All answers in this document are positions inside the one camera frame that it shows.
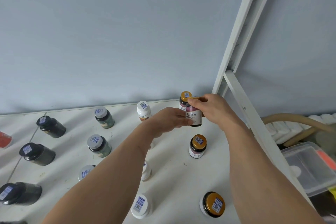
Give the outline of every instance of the blue and white sticker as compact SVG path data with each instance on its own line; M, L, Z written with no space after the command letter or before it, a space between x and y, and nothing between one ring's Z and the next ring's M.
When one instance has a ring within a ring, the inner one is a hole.
M145 203L145 200L142 197L138 197L133 209L137 211L138 213L140 213L141 208L143 207L144 203Z
M216 197L216 199L215 199L215 201L213 202L211 208L214 209L216 213L219 213L219 211L220 211L221 208L222 208L222 205L223 205L223 202L222 202L219 198Z
M97 143L99 138L100 138L99 136L91 137L90 141L94 142L94 143Z
M30 147L30 145L27 145L26 147L23 148L23 152L26 155L28 152L31 152L32 148Z
M140 105L141 105L141 107L142 107L143 109L145 109L145 108L147 107L147 105L145 104L145 102L142 102Z
M198 136L195 138L195 142L198 142L200 145L204 142L202 138L199 138Z
M45 122L45 116L40 118L40 124L43 124Z
M85 176L87 176L90 173L90 169L85 170L84 172L82 172L82 178L84 178Z
M11 191L13 187L7 186L5 190L0 194L0 200L3 200Z
M103 109L96 109L94 114L100 114L101 112L103 112Z

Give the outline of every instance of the right hand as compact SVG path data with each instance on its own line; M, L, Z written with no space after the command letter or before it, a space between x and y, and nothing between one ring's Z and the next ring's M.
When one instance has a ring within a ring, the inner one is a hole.
M205 94L201 100L191 98L188 103L200 109L209 121L219 125L221 129L230 120L240 121L226 100L217 94Z

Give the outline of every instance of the wall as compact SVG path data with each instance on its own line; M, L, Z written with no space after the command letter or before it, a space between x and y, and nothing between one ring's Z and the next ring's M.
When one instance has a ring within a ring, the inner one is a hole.
M0 113L211 92L241 0L0 0Z
M335 11L336 0L267 1L237 70L259 115L336 111Z

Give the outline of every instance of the transparent storage box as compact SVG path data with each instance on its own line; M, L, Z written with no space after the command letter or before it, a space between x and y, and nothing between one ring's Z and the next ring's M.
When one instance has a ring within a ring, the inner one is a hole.
M336 164L319 146L301 143L281 151L308 197L336 185Z

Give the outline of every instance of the person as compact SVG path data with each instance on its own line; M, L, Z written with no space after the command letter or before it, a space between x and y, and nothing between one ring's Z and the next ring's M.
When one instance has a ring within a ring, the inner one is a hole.
M189 99L188 103L225 132L230 150L233 203L241 223L325 223L271 163L253 134L222 97L205 94L201 101ZM97 223L97 216L99 223L121 224L137 194L152 140L191 124L184 111L171 107L142 122L56 203L43 224L92 224Z

